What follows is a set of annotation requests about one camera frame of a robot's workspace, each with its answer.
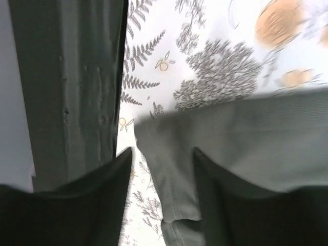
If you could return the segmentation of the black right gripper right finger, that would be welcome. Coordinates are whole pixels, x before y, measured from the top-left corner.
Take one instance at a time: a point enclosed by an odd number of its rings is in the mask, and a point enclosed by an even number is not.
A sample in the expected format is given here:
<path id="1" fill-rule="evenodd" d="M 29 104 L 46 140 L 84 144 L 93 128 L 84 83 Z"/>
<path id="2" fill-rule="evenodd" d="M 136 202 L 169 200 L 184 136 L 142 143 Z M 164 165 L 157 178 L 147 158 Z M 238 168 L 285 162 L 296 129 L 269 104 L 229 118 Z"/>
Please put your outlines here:
<path id="1" fill-rule="evenodd" d="M 193 150 L 206 245 L 327 245 L 327 187 L 258 187 Z"/>

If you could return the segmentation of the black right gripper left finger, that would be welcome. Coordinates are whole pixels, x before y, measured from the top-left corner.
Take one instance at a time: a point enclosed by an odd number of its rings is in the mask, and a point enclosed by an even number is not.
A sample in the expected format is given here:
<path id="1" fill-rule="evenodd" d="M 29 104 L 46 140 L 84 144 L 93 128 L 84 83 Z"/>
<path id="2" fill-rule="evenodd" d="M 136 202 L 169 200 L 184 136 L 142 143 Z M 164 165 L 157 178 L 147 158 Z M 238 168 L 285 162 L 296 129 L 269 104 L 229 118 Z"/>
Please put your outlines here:
<path id="1" fill-rule="evenodd" d="M 1 185 L 1 245 L 118 245 L 133 153 L 56 190 L 28 193 Z"/>

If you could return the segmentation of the dark grey t shirt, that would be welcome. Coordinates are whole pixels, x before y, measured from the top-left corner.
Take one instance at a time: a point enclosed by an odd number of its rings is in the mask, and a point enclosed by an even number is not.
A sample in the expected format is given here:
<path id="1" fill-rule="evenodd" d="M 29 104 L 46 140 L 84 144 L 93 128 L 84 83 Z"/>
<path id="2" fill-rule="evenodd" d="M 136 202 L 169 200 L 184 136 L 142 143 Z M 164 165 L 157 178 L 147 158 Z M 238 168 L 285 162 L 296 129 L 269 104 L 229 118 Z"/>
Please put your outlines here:
<path id="1" fill-rule="evenodd" d="M 192 150 L 327 184 L 327 1 L 10 1 L 35 191 L 136 154 L 121 245 L 202 245 Z"/>

